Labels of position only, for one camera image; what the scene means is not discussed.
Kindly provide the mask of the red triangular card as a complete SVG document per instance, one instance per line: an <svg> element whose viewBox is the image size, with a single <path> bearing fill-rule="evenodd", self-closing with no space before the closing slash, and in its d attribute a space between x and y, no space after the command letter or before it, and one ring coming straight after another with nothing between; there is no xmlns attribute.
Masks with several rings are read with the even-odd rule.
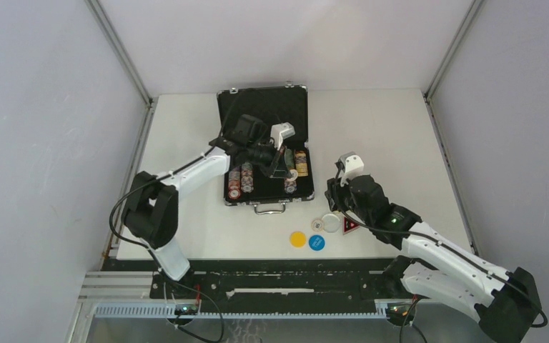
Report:
<svg viewBox="0 0 549 343"><path fill-rule="evenodd" d="M344 218L343 219L343 224L342 224L342 234L343 235L346 235L346 234L349 234L357 229L361 228L361 225L358 224L357 222L351 220L351 219L348 219L348 218Z"/></svg>

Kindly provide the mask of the shrink-wrapped blue chip stack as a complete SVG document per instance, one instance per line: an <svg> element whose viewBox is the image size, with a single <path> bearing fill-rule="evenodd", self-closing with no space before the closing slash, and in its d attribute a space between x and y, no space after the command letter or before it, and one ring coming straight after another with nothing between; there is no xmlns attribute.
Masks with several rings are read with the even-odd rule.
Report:
<svg viewBox="0 0 549 343"><path fill-rule="evenodd" d="M241 170L239 167L234 168L228 173L228 193L231 189L241 190Z"/></svg>

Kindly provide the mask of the white dealer button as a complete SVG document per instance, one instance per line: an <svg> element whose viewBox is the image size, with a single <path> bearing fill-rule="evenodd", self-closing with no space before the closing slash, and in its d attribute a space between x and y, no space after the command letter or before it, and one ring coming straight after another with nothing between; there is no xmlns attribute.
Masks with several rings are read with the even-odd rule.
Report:
<svg viewBox="0 0 549 343"><path fill-rule="evenodd" d="M335 233L342 227L342 219L338 214L325 214L321 220L323 222L323 230L327 233Z"/></svg>

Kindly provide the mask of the red five poker chip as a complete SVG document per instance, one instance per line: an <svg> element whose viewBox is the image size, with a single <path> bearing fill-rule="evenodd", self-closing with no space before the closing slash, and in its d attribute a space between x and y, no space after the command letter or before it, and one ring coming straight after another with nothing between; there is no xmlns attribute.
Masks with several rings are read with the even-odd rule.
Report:
<svg viewBox="0 0 549 343"><path fill-rule="evenodd" d="M229 190L228 195L230 199L235 200L242 196L242 192L239 189L231 189Z"/></svg>

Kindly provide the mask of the yellow chip stack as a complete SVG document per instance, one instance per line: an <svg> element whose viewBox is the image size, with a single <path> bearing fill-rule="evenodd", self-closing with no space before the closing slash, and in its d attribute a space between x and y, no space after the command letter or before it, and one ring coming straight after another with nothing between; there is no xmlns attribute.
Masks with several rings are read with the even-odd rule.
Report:
<svg viewBox="0 0 549 343"><path fill-rule="evenodd" d="M308 160L305 151L295 151L295 169L297 170L298 177L309 176Z"/></svg>

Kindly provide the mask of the blue round button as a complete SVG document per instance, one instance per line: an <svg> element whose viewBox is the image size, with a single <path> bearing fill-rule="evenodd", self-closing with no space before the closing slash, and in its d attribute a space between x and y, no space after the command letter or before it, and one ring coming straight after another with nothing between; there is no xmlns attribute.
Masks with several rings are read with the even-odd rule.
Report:
<svg viewBox="0 0 549 343"><path fill-rule="evenodd" d="M325 248L326 241L321 235L315 234L308 239L308 246L312 251L322 251Z"/></svg>

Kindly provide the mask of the yellow round button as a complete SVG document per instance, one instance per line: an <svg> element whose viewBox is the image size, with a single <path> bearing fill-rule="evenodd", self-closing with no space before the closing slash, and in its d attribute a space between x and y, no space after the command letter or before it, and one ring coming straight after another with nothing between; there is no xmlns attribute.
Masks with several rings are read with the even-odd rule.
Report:
<svg viewBox="0 0 549 343"><path fill-rule="evenodd" d="M307 243L307 237L303 232L293 232L290 235L290 244L293 247L301 248Z"/></svg>

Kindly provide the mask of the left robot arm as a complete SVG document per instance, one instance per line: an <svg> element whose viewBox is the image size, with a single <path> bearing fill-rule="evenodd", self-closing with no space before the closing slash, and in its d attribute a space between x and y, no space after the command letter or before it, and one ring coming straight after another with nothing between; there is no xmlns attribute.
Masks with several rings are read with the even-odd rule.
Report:
<svg viewBox="0 0 549 343"><path fill-rule="evenodd" d="M123 207L122 223L136 238L134 244L146 249L168 277L167 289L176 297L188 297L195 287L194 277L187 274L189 260L175 239L180 200L244 163L270 179L291 177L284 141L294 135L289 122L267 126L243 114L232 130L221 131L206 152L184 166L160 174L142 171L133 178L130 191L117 203Z"/></svg>

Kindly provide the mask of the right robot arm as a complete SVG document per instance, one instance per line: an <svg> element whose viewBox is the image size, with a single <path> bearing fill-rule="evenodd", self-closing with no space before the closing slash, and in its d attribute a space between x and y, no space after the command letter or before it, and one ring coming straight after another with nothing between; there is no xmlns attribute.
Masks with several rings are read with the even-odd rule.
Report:
<svg viewBox="0 0 549 343"><path fill-rule="evenodd" d="M548 324L533 275L510 272L452 243L409 209L394 204L370 175L327 180L332 211L368 229L400 254L385 270L385 290L455 309L478 323L494 342L521 342Z"/></svg>

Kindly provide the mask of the right circuit board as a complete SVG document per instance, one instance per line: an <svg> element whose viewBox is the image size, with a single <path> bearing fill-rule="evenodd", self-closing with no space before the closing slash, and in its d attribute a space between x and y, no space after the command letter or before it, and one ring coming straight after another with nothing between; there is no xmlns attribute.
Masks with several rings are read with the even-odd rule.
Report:
<svg viewBox="0 0 549 343"><path fill-rule="evenodd" d="M411 304L390 304L386 309L389 317L404 317L411 309Z"/></svg>

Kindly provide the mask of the circuit board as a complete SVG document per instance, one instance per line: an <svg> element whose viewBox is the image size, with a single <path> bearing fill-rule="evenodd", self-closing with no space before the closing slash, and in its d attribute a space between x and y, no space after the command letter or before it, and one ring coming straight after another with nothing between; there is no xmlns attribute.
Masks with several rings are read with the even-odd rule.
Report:
<svg viewBox="0 0 549 343"><path fill-rule="evenodd" d="M199 310L198 310L197 306L195 306L195 305L183 304L183 305L176 306L176 308L174 310L174 315L176 317L194 316L198 313L198 311Z"/></svg>
<svg viewBox="0 0 549 343"><path fill-rule="evenodd" d="M390 304L386 309L389 317L404 317L411 309L411 304Z"/></svg>

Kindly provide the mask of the left circuit board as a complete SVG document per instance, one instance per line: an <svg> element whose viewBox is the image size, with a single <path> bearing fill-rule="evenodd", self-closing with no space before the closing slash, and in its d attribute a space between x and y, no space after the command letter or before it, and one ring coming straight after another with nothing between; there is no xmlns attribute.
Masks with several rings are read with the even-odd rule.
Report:
<svg viewBox="0 0 549 343"><path fill-rule="evenodd" d="M176 317L194 316L198 313L198 311L199 310L198 310L197 306L195 306L195 305L183 304L183 305L176 306L176 308L174 310L174 315Z"/></svg>

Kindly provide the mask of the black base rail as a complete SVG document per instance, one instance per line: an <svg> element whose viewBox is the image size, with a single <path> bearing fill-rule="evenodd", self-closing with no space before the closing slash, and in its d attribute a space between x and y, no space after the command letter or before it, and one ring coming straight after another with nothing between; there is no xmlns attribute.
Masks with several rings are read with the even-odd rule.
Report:
<svg viewBox="0 0 549 343"><path fill-rule="evenodd" d="M193 260L179 285L154 274L151 299L189 300L203 312L358 314L377 301L411 301L391 258Z"/></svg>

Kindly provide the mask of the left aluminium frame post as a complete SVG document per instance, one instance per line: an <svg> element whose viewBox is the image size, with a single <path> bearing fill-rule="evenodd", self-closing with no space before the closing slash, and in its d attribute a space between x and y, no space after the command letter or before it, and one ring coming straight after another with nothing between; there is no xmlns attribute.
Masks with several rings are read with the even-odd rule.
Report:
<svg viewBox="0 0 549 343"><path fill-rule="evenodd" d="M142 81L124 43L115 29L101 1L87 1L86 5L103 31L107 42L115 53L123 71L131 80L132 85L144 103L140 127L134 139L129 166L120 194L124 194L132 184L132 178L137 172L147 142L147 135L154 117L153 99ZM89 337L92 320L100 304L141 302L148 299L150 272L119 272L103 271L102 267L108 258L113 257L119 248L119 240L110 234L99 260L98 270L86 273L81 286L79 298L74 309L65 342L85 342Z"/></svg>

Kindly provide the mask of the right aluminium frame post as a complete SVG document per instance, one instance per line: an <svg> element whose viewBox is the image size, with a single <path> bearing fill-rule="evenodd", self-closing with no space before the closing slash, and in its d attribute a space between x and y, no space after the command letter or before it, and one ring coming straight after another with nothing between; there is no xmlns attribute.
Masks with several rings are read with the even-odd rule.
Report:
<svg viewBox="0 0 549 343"><path fill-rule="evenodd" d="M463 219L485 259L536 273L527 253L538 188L533 97L542 1L470 1L427 89Z"/></svg>

